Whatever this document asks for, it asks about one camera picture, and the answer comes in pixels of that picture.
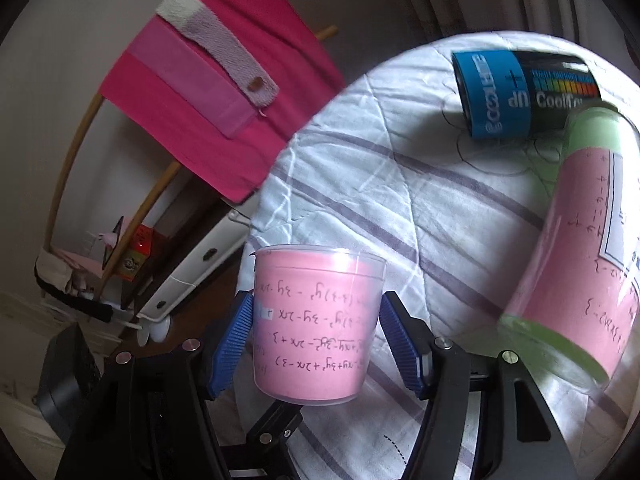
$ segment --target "plus sign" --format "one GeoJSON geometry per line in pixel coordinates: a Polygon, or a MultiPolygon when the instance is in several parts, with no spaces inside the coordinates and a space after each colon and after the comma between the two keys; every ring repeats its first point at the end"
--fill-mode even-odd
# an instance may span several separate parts
{"type": "Polygon", "coordinates": [[[518,81],[522,80],[522,76],[515,75],[513,73],[513,70],[509,70],[509,73],[511,74],[511,76],[506,76],[505,79],[507,79],[507,80],[511,79],[513,81],[513,86],[515,86],[517,88],[518,87],[518,81]]]}

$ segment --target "blue label band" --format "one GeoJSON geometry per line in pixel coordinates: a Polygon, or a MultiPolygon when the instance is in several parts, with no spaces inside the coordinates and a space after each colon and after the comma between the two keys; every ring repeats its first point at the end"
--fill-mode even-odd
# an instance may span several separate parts
{"type": "Polygon", "coordinates": [[[476,139],[526,137],[531,102],[520,63],[510,50],[455,52],[476,139]]]}

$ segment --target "blue and black can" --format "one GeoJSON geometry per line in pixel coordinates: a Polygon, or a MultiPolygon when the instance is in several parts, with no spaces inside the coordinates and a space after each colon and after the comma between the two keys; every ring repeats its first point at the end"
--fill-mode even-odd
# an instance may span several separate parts
{"type": "Polygon", "coordinates": [[[525,50],[454,52],[462,109],[476,139],[526,137],[564,127],[600,89],[583,60],[525,50]]]}

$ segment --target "cylindrical container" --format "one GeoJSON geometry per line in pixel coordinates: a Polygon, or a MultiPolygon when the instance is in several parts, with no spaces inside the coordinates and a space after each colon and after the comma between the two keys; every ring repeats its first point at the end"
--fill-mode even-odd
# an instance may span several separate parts
{"type": "Polygon", "coordinates": [[[567,119],[545,226],[500,327],[527,364],[588,391],[613,374],[638,312],[638,131],[603,101],[567,119]]]}
{"type": "Polygon", "coordinates": [[[526,137],[564,127],[567,114],[600,97],[579,57],[524,50],[454,52],[462,109],[472,137],[526,137]]]}
{"type": "Polygon", "coordinates": [[[369,365],[386,261],[321,246],[255,253],[254,378],[295,404],[355,398],[369,365]]]}

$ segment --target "dashed line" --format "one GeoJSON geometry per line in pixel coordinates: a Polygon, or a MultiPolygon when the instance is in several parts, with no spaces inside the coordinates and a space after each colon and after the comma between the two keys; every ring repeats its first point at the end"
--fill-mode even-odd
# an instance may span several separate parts
{"type": "Polygon", "coordinates": [[[402,454],[402,451],[398,449],[398,446],[396,446],[396,443],[386,435],[383,435],[383,437],[385,437],[389,442],[391,442],[394,445],[394,447],[396,448],[396,451],[400,454],[400,458],[402,458],[404,465],[406,465],[406,460],[404,459],[404,455],[402,454]]]}

